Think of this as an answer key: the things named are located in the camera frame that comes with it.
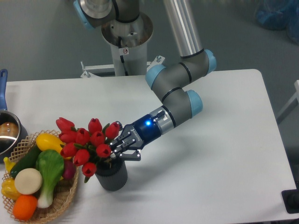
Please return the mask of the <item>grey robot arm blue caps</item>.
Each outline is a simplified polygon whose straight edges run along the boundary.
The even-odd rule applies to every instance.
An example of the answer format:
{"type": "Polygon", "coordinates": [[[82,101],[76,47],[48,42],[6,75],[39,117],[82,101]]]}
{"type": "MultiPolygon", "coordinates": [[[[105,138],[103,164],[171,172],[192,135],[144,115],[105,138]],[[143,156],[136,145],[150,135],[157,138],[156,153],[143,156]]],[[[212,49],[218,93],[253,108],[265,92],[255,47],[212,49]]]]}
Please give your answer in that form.
{"type": "Polygon", "coordinates": [[[76,0],[75,10],[87,29],[101,27],[110,45],[116,76],[144,75],[161,107],[124,126],[110,144],[111,158],[140,160],[143,147],[191,119],[203,108],[200,96],[184,87],[214,71],[216,59],[204,49],[187,0],[166,0],[164,6],[181,62],[165,67],[147,63],[147,43],[153,24],[137,0],[76,0]]]}

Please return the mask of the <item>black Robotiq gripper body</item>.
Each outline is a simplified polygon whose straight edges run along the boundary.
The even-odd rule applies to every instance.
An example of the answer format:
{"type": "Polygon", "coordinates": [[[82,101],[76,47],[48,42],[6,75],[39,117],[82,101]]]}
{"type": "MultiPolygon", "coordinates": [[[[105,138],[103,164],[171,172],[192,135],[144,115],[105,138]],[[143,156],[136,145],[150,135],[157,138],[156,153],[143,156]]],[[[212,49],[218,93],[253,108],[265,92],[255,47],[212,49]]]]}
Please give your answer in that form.
{"type": "Polygon", "coordinates": [[[132,127],[132,144],[129,145],[128,150],[143,149],[145,145],[162,135],[154,119],[154,116],[147,114],[130,124],[132,127]]]}

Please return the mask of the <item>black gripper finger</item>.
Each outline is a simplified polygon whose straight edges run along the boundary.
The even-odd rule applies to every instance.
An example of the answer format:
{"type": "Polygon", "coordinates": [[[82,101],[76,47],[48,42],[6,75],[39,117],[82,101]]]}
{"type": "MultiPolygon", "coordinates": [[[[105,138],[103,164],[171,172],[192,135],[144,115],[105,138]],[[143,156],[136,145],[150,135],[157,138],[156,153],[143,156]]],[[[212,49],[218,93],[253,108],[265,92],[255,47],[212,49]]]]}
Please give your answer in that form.
{"type": "Polygon", "coordinates": [[[126,154],[126,153],[112,153],[113,158],[120,158],[123,161],[140,161],[141,160],[141,154],[139,150],[135,150],[132,154],[126,154]]]}
{"type": "Polygon", "coordinates": [[[127,151],[129,145],[132,144],[132,127],[131,125],[123,126],[119,121],[113,124],[119,128],[119,131],[116,132],[118,135],[109,143],[111,154],[121,154],[127,151]]]}

